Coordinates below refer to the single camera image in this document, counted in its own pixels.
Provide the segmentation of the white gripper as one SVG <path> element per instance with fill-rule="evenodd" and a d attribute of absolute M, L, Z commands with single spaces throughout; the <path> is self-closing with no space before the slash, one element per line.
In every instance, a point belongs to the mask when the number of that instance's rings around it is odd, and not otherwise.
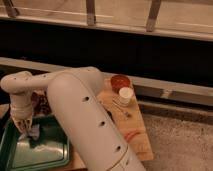
<path fill-rule="evenodd" d="M 15 125 L 20 127 L 19 140 L 27 138 L 33 126 L 34 109 L 29 93 L 12 94 L 10 96 L 11 116 Z"/>

